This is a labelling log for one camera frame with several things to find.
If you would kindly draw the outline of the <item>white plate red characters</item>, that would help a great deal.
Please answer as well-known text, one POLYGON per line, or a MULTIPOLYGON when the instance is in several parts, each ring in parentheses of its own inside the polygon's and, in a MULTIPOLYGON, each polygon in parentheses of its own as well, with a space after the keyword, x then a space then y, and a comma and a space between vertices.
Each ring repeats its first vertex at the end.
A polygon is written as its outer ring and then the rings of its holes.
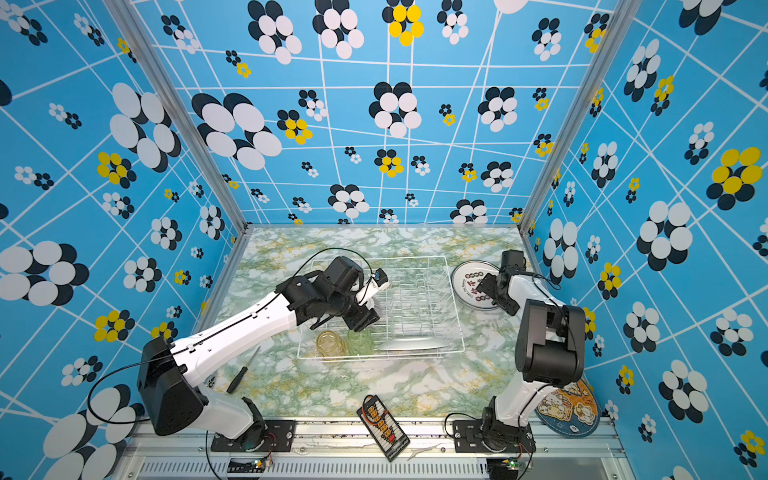
POLYGON ((469 260, 457 265, 451 275, 450 281, 455 296, 465 305, 476 310, 494 310, 497 306, 486 294, 478 290, 480 282, 487 274, 496 275, 499 268, 482 260, 469 260))

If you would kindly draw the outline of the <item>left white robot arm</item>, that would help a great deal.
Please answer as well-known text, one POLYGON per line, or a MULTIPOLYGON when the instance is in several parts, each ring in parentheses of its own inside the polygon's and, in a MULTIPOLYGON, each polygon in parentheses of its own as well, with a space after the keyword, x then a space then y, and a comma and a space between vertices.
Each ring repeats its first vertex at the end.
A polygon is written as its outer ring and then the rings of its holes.
POLYGON ((256 449, 267 432, 255 403, 206 387, 208 377, 305 322, 318 328, 339 317, 349 330, 364 330, 379 320, 374 298, 388 286, 383 269, 365 275, 357 263, 338 256, 325 269, 285 280, 256 304, 200 333, 174 342, 151 340, 143 348, 137 389, 155 434, 200 429, 242 450, 256 449))

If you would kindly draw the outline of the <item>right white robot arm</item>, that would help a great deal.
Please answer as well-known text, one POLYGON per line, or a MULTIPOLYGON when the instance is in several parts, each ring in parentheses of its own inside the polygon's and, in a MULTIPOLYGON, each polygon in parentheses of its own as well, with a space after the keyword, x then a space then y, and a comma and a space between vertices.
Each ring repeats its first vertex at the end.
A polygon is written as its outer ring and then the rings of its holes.
POLYGON ((482 442, 493 452, 518 445, 533 453, 530 416, 548 395, 582 378, 585 313, 556 299, 547 279, 527 270, 519 250, 504 251, 499 271, 485 275, 478 290, 507 314, 520 316, 517 373, 484 409, 482 442))

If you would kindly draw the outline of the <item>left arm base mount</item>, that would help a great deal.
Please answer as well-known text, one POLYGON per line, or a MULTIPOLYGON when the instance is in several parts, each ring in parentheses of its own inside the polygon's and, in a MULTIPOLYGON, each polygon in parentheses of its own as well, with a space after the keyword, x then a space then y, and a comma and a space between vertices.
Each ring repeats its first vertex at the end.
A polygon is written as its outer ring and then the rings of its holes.
POLYGON ((215 434, 210 450, 213 452, 289 452, 296 434, 296 420, 267 419, 255 422, 236 439, 215 434))

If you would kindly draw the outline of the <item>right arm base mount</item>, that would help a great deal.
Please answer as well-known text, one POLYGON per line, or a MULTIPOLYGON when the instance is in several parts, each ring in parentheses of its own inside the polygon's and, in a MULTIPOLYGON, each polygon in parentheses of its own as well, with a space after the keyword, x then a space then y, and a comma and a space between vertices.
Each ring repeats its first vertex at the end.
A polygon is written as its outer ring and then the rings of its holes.
POLYGON ((536 443, 530 426, 512 440, 499 440, 489 443, 483 439, 480 420, 451 420, 448 432, 453 440, 456 453, 501 454, 531 453, 536 451, 536 443))

